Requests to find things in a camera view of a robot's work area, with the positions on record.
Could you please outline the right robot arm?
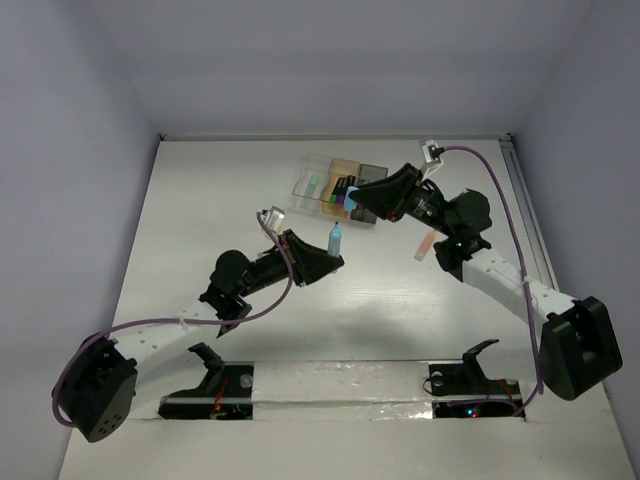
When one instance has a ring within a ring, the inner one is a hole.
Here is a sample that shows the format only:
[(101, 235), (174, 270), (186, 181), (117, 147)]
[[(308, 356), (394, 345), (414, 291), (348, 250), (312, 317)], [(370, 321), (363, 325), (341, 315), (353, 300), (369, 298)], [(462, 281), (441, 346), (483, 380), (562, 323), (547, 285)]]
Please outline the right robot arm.
[(603, 302), (546, 287), (482, 237), (492, 225), (490, 204), (482, 193), (466, 190), (447, 200), (419, 169), (405, 164), (388, 178), (350, 188), (344, 205), (361, 206), (390, 222), (410, 216), (444, 235), (434, 245), (441, 269), (527, 325), (537, 380), (557, 397), (575, 400), (622, 368)]

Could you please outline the blue eraser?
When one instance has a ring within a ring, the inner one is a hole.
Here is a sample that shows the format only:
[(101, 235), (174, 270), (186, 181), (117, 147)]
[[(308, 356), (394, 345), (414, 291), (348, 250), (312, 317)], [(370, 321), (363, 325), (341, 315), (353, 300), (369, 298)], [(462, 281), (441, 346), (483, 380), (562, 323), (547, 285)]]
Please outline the blue eraser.
[(353, 194), (358, 190), (357, 186), (349, 186), (347, 188), (343, 201), (343, 207), (346, 212), (352, 212), (357, 209), (358, 202), (353, 198)]

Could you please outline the orange glue tube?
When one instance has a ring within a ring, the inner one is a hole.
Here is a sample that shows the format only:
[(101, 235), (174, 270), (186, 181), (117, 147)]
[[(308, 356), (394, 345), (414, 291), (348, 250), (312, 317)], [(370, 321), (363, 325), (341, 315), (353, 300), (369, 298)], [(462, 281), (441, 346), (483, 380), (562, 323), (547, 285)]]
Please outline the orange glue tube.
[(423, 238), (423, 240), (421, 241), (419, 247), (417, 248), (415, 254), (414, 254), (414, 259), (421, 262), (424, 260), (424, 258), (426, 257), (427, 253), (429, 252), (429, 250), (431, 249), (432, 245), (434, 244), (436, 238), (438, 236), (438, 232), (436, 230), (431, 230), (430, 232), (428, 232), (425, 237)]

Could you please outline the blue glue tube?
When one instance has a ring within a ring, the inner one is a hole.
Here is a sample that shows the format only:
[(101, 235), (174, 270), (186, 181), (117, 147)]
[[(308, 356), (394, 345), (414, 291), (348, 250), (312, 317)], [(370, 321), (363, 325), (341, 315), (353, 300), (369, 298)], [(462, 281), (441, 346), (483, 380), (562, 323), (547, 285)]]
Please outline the blue glue tube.
[(328, 237), (327, 253), (335, 258), (341, 255), (342, 230), (340, 224), (335, 222)]

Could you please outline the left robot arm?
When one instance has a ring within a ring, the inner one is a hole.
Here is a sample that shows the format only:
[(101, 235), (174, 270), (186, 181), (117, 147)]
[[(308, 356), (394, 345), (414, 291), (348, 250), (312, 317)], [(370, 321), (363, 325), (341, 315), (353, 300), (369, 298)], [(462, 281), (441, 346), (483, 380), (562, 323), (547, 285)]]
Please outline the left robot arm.
[(265, 228), (270, 249), (249, 259), (238, 250), (222, 253), (209, 284), (186, 312), (111, 327), (87, 337), (64, 367), (52, 390), (52, 413), (90, 443), (110, 436), (128, 417), (140, 386), (157, 368), (184, 353), (200, 360), (186, 375), (190, 389), (163, 397), (163, 419), (244, 419), (252, 414), (251, 390), (240, 384), (251, 366), (227, 365), (204, 335), (215, 327), (225, 335), (281, 305), (293, 287), (310, 286), (344, 266), (342, 233), (333, 227), (320, 248), (292, 230)]

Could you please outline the green glue tube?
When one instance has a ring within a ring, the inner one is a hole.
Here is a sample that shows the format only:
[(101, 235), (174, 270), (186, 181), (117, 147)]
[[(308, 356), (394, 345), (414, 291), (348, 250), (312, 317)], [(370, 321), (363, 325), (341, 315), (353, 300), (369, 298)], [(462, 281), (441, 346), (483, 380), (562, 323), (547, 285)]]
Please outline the green glue tube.
[(313, 172), (310, 177), (308, 184), (305, 189), (305, 197), (310, 199), (316, 198), (316, 190), (318, 185), (321, 183), (322, 175), (318, 172)]

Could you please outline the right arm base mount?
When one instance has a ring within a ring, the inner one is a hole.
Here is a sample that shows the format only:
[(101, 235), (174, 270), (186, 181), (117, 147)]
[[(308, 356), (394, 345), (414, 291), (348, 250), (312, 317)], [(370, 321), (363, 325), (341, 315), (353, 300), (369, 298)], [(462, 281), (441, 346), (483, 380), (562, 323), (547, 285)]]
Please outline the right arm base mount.
[(488, 339), (465, 351), (459, 361), (430, 364), (423, 390), (432, 398), (436, 419), (523, 418), (523, 399), (517, 380), (489, 379), (478, 356), (498, 343)]

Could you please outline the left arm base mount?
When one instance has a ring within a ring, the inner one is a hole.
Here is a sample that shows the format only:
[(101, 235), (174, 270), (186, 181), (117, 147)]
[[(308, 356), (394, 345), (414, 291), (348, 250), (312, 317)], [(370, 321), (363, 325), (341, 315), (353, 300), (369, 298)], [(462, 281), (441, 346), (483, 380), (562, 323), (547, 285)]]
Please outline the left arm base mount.
[(163, 397), (158, 415), (164, 420), (251, 420), (254, 364), (228, 364), (203, 342), (188, 351), (201, 360), (204, 376), (196, 387)]

